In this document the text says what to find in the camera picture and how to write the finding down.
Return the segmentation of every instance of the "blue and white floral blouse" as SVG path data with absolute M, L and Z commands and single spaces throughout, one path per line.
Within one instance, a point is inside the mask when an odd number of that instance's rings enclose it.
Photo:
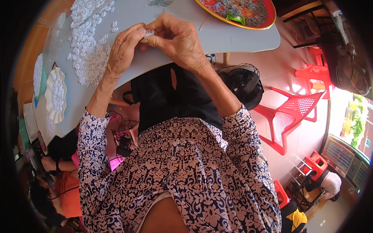
M 88 232 L 135 232 L 169 192 L 189 232 L 280 232 L 281 214 L 259 134 L 243 106 L 222 131 L 198 118 L 172 118 L 138 137 L 114 171 L 105 153 L 110 115 L 84 111 L 78 155 Z

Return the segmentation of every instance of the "white table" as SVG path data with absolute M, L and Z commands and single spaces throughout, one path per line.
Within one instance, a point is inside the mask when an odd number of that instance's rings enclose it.
M 112 45 L 116 35 L 130 26 L 139 23 L 150 23 L 165 9 L 167 13 L 172 14 L 182 20 L 194 23 L 197 31 L 201 25 L 201 31 L 198 35 L 205 54 L 209 53 L 224 53 L 224 52 L 248 52 L 254 53 L 258 51 L 276 49 L 280 45 L 280 35 L 273 25 L 267 30 L 248 30 L 229 25 L 203 10 L 194 0 L 174 0 L 168 7 L 145 6 L 147 1 L 126 0 L 115 1 L 115 10 L 112 13 L 107 13 L 102 19 L 101 24 L 96 26 L 94 38 L 96 41 L 104 34 L 109 34 L 107 43 Z M 67 40 L 68 32 L 70 31 L 70 23 L 72 19 L 69 16 L 62 31 L 59 33 L 58 48 L 55 52 L 55 61 L 63 73 L 65 73 L 65 84 L 67 87 L 66 103 L 67 107 L 64 112 L 62 122 L 56 124 L 55 134 L 63 137 L 74 129 L 82 116 L 84 107 L 88 104 L 95 86 L 91 84 L 89 87 L 81 86 L 78 78 L 75 75 L 75 69 L 72 67 L 72 62 L 67 61 L 66 57 L 72 52 L 70 41 Z M 112 22 L 117 21 L 119 30 L 115 33 L 109 33 Z M 159 66 L 171 63 L 171 60 L 166 57 L 158 48 L 149 48 L 145 52 L 136 51 L 135 57 L 130 68 L 122 75 L 117 86 L 121 86 L 131 79 Z M 45 97 L 42 96 L 39 100 L 37 108 L 34 106 L 35 119 L 46 145 L 52 140 L 46 133 L 46 107 Z

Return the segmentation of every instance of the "white paper plate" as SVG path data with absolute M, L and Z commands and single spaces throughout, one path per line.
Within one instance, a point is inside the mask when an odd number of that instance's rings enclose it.
M 62 80 L 62 88 L 65 91 L 65 94 L 63 95 L 62 111 L 60 113 L 55 113 L 54 110 L 53 110 L 52 93 L 50 92 L 51 88 L 54 85 L 54 81 L 52 79 L 52 76 L 57 75 L 57 74 L 60 75 L 60 78 Z M 67 91 L 67 89 L 66 89 L 66 85 L 65 85 L 65 74 L 61 71 L 60 68 L 56 67 L 54 70 L 52 70 L 50 72 L 50 74 L 48 76 L 47 90 L 45 92 L 45 97 L 46 97 L 46 100 L 47 100 L 46 108 L 49 112 L 49 118 L 52 119 L 55 124 L 60 123 L 64 118 L 63 112 L 66 109 L 66 91 Z

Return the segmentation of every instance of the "white perforated tray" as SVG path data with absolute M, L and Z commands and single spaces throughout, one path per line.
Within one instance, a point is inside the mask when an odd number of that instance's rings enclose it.
M 38 126 L 36 125 L 32 103 L 23 105 L 23 117 L 25 118 L 28 139 L 32 143 L 38 137 Z

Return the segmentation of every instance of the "green packet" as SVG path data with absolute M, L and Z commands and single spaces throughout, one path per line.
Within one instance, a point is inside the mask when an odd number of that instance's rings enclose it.
M 226 19 L 227 20 L 232 20 L 232 21 L 240 22 L 244 26 L 246 25 L 246 23 L 245 23 L 245 17 L 243 17 L 243 16 L 233 17 L 230 12 L 227 13 L 227 18 Z

